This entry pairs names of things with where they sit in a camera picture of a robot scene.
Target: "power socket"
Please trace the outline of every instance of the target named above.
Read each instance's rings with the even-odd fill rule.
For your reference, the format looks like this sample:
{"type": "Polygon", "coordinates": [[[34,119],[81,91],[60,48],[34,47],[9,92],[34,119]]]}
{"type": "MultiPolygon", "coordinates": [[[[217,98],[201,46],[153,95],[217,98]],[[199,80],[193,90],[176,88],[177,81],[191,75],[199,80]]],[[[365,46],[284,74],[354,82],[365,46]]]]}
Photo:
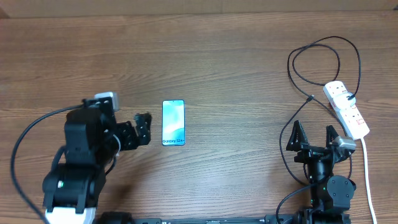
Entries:
{"type": "Polygon", "coordinates": [[[341,81],[327,83],[323,87],[331,106],[336,111],[337,117],[343,123],[347,135],[354,140],[361,139],[367,135],[370,130],[365,123],[361,113],[356,107],[355,98],[348,100],[352,95],[349,93],[341,81]]]}

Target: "wood grain surface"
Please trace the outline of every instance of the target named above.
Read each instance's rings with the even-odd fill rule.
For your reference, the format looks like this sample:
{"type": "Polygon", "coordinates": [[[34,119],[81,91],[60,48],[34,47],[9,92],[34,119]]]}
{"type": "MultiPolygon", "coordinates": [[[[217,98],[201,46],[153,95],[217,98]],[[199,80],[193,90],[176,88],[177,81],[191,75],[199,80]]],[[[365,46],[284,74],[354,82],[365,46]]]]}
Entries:
{"type": "Polygon", "coordinates": [[[1,5],[0,5],[0,19],[8,19],[8,18],[9,18],[9,16],[7,15],[6,12],[4,12],[4,10],[1,8],[1,5]]]}
{"type": "Polygon", "coordinates": [[[393,10],[398,0],[0,0],[11,18],[393,10]]]}
{"type": "MultiPolygon", "coordinates": [[[[120,94],[119,122],[153,115],[152,141],[123,152],[99,200],[103,211],[134,217],[261,217],[300,186],[279,152],[283,125],[305,101],[286,73],[292,49],[329,35],[354,42],[361,54],[357,106],[366,136],[373,204],[379,223],[398,220],[398,13],[298,12],[186,16],[87,17],[0,20],[0,223],[40,223],[11,184],[9,158],[20,133],[49,111],[76,105],[102,91],[120,94]],[[184,99],[187,143],[163,147],[161,104],[184,99]]],[[[341,57],[339,79],[354,90],[358,61],[351,46],[328,40],[341,57]]],[[[297,59],[307,78],[327,82],[336,71],[333,52],[310,49],[297,59]]],[[[298,85],[327,103],[322,89],[298,85]]],[[[313,145],[338,123],[309,103],[297,116],[313,145]]],[[[18,179],[42,204],[42,181],[65,143],[65,114],[39,123],[17,153],[18,179]]],[[[283,137],[283,147],[291,125],[283,137]]],[[[353,223],[371,223],[357,142],[351,201],[353,223]]],[[[302,166],[286,152],[303,179],[302,166]]],[[[335,166],[347,175],[348,161],[335,166]]],[[[282,213],[308,204],[291,198],[282,213]]]]}

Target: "white power strip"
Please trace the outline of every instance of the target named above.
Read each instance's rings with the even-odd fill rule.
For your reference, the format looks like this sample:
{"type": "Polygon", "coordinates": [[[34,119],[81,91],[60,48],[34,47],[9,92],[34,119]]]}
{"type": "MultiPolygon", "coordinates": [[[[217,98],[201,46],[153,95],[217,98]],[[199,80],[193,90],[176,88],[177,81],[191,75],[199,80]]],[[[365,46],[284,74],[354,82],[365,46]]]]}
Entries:
{"type": "Polygon", "coordinates": [[[348,99],[352,96],[349,93],[341,81],[333,81],[327,83],[323,87],[331,106],[335,109],[336,114],[343,123],[347,135],[352,137],[354,140],[360,139],[362,142],[363,156],[364,156],[364,166],[365,166],[365,184],[366,193],[368,195],[369,208],[371,211],[373,223],[377,224],[376,215],[374,213],[371,197],[371,189],[369,185],[369,172],[368,172],[368,153],[366,152],[365,140],[363,137],[369,133],[369,128],[365,123],[361,113],[356,107],[356,99],[348,99]]]}
{"type": "Polygon", "coordinates": [[[361,113],[355,105],[355,98],[347,100],[351,96],[341,81],[327,83],[323,87],[331,106],[335,109],[340,121],[343,123],[347,135],[354,140],[361,139],[369,133],[369,128],[365,123],[361,113]]]}

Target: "robotic arm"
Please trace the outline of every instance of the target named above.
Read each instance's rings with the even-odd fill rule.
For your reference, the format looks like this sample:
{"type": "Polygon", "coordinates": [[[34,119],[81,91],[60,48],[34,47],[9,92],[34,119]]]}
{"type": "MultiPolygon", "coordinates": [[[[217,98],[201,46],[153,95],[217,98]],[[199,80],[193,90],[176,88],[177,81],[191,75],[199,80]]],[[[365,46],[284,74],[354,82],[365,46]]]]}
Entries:
{"type": "Polygon", "coordinates": [[[300,121],[295,121],[286,150],[297,152],[294,162],[308,166],[308,175],[304,171],[312,207],[303,207],[295,215],[266,215],[266,224],[351,223],[343,212],[349,210],[356,185],[350,177],[333,175],[333,168],[349,158],[355,147],[352,138],[339,136],[332,125],[326,127],[326,146],[311,146],[300,121]]]}
{"type": "Polygon", "coordinates": [[[42,186],[50,223],[92,223],[110,171],[106,173],[105,166],[116,162],[119,151],[149,144],[150,114],[135,115],[134,129],[130,121],[116,122],[118,110],[117,94],[107,92],[83,100],[81,108],[67,114],[66,146],[58,150],[42,186]],[[59,164],[62,154],[66,163],[59,164]]]}

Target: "phone screen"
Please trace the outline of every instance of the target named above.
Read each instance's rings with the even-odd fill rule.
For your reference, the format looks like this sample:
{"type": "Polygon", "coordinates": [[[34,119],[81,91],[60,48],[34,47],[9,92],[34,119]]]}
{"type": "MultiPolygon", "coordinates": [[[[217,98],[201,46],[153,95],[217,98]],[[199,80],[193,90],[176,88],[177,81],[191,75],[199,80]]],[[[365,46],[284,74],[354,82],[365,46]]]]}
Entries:
{"type": "Polygon", "coordinates": [[[163,101],[162,144],[185,145],[185,103],[183,100],[163,101]]]}

